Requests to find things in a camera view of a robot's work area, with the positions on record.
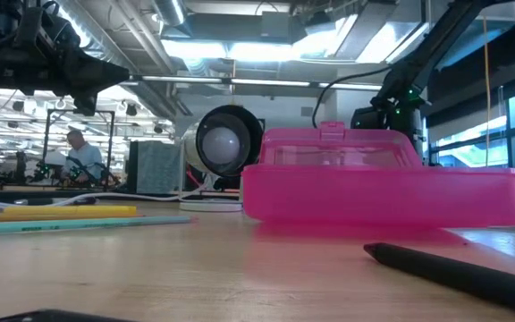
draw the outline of black stylus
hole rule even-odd
[[[386,243],[365,251],[379,263],[515,309],[515,275]]]

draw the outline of white cable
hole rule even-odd
[[[196,190],[189,192],[182,197],[189,197],[195,194],[198,194],[202,189],[204,189],[205,186],[202,185],[198,187]],[[60,206],[67,206],[72,204],[73,202],[79,200],[79,199],[85,199],[85,198],[98,198],[98,197],[125,197],[125,198],[133,198],[133,199],[145,199],[145,200],[154,200],[154,201],[174,201],[178,200],[178,196],[172,196],[172,197],[166,197],[166,198],[158,198],[158,197],[150,197],[150,196],[144,196],[144,195],[134,195],[134,194],[128,194],[128,193],[115,193],[115,192],[97,192],[97,193],[86,193],[82,194],[77,197],[73,197],[64,201],[56,202],[54,204],[50,205],[43,205],[43,206],[32,206],[32,207],[60,207]],[[0,208],[7,208],[10,206],[14,207],[23,207],[23,205],[15,205],[15,204],[7,204],[0,202]]]

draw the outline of wooden desk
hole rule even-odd
[[[140,208],[176,215],[176,206]],[[193,225],[0,235],[0,317],[58,308],[156,322],[515,321],[513,311],[379,266],[361,249],[397,242],[515,273],[515,229],[391,239],[196,216]]]

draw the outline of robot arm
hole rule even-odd
[[[128,80],[129,71],[85,54],[71,24],[57,15],[59,4],[26,3],[0,0],[0,89],[71,95],[83,114],[93,115],[97,93]]]
[[[409,137],[422,154],[419,108],[425,104],[420,93],[432,70],[480,12],[493,4],[515,0],[454,0],[422,43],[395,63],[385,76],[383,87],[371,99],[371,107],[355,112],[353,128],[391,129]]]

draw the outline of black robotic arm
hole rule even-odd
[[[409,137],[422,154],[420,97],[432,70],[480,12],[493,4],[515,0],[454,0],[449,9],[413,52],[395,63],[385,76],[383,87],[371,99],[371,107],[355,111],[351,127],[391,129]]]

